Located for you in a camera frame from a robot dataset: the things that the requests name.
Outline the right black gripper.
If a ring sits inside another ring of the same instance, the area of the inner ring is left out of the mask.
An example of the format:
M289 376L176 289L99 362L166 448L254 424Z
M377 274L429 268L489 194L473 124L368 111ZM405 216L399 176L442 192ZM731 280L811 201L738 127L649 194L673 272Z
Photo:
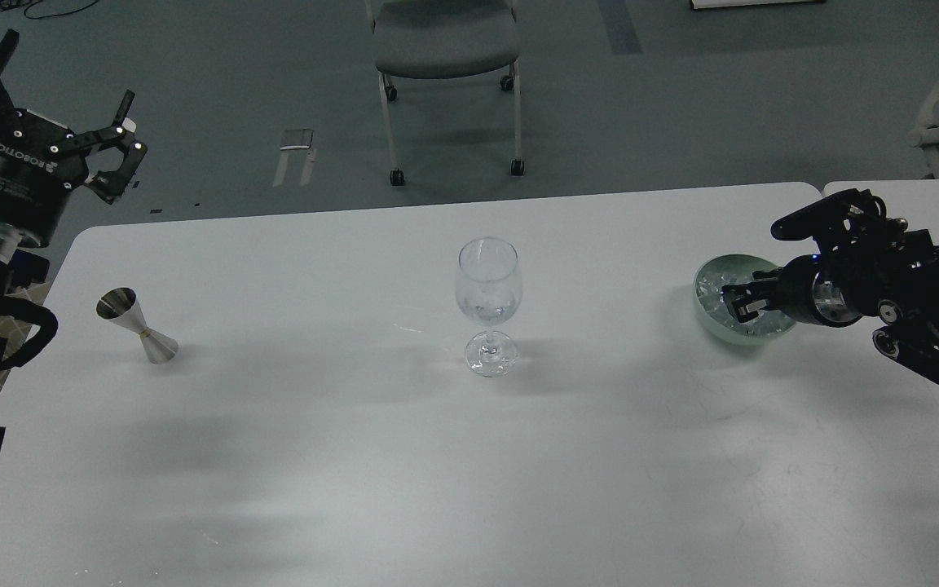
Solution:
M825 276L820 255L804 255L780 267L778 278L759 278L721 286L721 298L735 322L785 320L845 328L862 317L844 291Z

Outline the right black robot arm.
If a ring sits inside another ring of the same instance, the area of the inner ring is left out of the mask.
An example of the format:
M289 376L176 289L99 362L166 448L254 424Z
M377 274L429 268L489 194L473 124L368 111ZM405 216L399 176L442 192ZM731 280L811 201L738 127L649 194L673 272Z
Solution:
M928 231L815 240L816 254L724 286L731 316L746 323L778 311L830 328L875 317L882 323L871 335L876 350L939 386L939 245Z

